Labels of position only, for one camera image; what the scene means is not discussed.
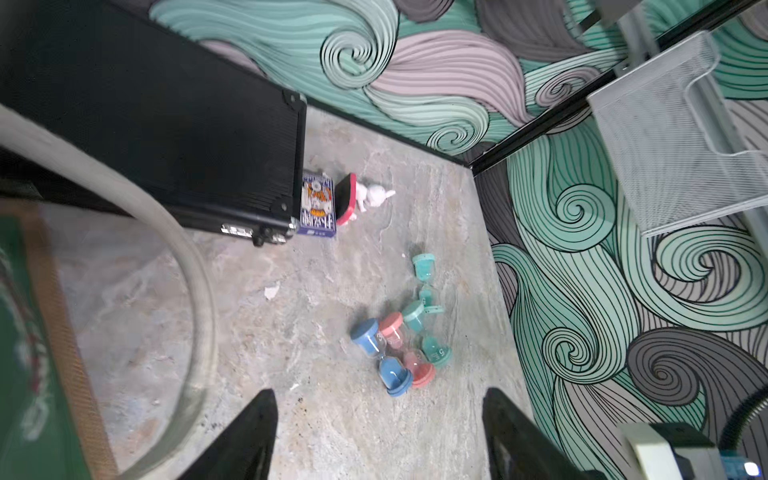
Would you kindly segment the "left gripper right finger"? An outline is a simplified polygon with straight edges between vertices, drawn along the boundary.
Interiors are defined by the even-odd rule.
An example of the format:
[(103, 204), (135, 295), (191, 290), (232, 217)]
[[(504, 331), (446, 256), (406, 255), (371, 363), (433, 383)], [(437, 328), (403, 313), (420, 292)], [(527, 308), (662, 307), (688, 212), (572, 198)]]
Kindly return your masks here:
[(486, 391), (482, 420), (491, 479), (589, 479), (500, 389)]

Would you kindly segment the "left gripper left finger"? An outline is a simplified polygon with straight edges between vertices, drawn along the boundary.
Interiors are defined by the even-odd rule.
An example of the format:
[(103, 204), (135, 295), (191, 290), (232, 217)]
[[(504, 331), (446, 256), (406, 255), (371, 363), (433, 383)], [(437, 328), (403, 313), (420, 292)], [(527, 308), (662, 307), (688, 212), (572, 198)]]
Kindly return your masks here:
[(262, 390), (180, 479), (267, 479), (277, 426), (274, 391)]

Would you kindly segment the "green hourglass pair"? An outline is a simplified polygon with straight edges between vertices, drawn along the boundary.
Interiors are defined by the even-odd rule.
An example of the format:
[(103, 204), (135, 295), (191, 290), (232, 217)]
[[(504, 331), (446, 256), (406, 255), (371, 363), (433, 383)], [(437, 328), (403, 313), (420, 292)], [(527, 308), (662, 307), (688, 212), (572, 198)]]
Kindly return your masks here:
[(417, 337), (417, 344), (426, 359), (437, 369), (446, 367), (452, 359), (452, 349), (433, 332), (431, 316), (445, 312), (443, 306), (425, 305), (414, 300), (401, 311), (405, 326)]

